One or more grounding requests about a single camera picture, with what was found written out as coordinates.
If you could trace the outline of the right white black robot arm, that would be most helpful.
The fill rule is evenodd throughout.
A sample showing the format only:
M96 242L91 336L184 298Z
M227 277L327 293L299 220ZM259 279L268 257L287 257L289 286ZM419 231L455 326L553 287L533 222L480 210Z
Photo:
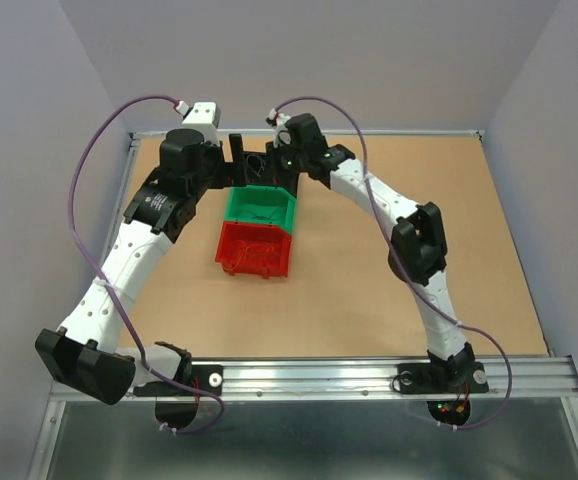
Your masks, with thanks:
M462 384L475 358L448 293L447 242L438 206L402 196L349 149L329 145L311 114L289 116L273 109L267 123L283 169L307 174L377 220L386 235L390 268L411 288L423 322L430 381L441 390Z

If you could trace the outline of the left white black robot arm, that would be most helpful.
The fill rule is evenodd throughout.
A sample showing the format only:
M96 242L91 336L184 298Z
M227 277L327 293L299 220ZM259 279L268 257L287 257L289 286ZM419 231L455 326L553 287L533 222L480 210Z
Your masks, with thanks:
M105 404L132 387L157 382L168 393L199 391L191 384L191 356L165 342L121 349L120 333L137 334L128 313L154 268L193 219L209 189L234 183L220 139L199 127L169 131L159 163L129 201L103 264L74 310L56 330L44 329L35 348L54 381Z

